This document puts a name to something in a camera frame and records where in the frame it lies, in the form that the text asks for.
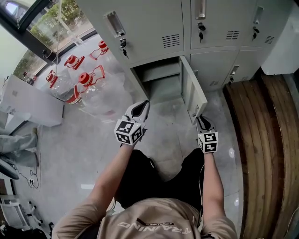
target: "locker shelf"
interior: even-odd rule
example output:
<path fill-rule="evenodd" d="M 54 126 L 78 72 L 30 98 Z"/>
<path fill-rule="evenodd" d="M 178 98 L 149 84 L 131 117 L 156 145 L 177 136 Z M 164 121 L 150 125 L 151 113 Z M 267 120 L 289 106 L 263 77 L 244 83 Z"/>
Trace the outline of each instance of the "locker shelf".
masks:
<path fill-rule="evenodd" d="M 141 82 L 148 82 L 180 73 L 178 58 L 169 58 L 135 67 Z"/>
<path fill-rule="evenodd" d="M 179 75 L 152 80 L 144 84 L 152 103 L 181 97 Z"/>

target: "wall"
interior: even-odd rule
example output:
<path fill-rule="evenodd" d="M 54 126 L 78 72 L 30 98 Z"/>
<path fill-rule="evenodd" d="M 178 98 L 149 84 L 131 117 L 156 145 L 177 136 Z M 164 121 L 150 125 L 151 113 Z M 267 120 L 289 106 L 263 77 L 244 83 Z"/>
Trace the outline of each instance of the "wall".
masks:
<path fill-rule="evenodd" d="M 2 86 L 4 78 L 11 75 L 23 55 L 27 51 L 27 48 L 23 46 L 18 40 L 10 35 L 0 25 L 0 94 L 2 92 Z"/>
<path fill-rule="evenodd" d="M 298 67 L 299 7 L 294 3 L 285 28 L 262 69 L 266 75 L 278 75 L 294 73 Z"/>

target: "key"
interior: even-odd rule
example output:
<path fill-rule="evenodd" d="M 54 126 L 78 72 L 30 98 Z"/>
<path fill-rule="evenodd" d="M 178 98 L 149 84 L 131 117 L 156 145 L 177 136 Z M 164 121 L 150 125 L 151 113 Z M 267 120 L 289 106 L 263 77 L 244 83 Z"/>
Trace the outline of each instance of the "key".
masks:
<path fill-rule="evenodd" d="M 202 32 L 199 33 L 199 38 L 200 38 L 200 43 L 201 43 L 201 40 L 204 39 L 204 35 L 202 34 Z"/>
<path fill-rule="evenodd" d="M 257 36 L 257 34 L 254 33 L 254 34 L 253 34 L 253 38 L 252 38 L 252 40 L 256 39 L 256 36 Z"/>
<path fill-rule="evenodd" d="M 124 56 L 126 56 L 129 59 L 126 49 L 122 49 L 122 52 L 123 52 Z"/>

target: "wooden surface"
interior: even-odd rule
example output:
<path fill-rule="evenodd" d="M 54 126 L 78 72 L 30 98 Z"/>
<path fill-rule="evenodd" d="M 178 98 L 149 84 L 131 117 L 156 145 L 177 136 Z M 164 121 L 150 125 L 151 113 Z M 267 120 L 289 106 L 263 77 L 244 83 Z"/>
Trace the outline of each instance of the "wooden surface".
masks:
<path fill-rule="evenodd" d="M 243 170 L 241 238 L 286 233 L 299 201 L 299 119 L 282 76 L 226 85 Z"/>

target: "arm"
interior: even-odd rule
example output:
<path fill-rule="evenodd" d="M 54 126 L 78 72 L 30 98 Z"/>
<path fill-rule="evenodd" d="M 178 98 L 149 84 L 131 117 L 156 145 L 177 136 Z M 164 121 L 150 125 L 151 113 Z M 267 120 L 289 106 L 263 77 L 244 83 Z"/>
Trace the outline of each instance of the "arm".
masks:
<path fill-rule="evenodd" d="M 122 145 L 112 162 L 98 177 L 94 188 L 88 196 L 96 205 L 107 209 L 125 173 L 134 146 Z"/>
<path fill-rule="evenodd" d="M 205 156 L 205 174 L 203 184 L 204 222 L 211 218 L 225 216 L 224 190 L 212 153 Z"/>

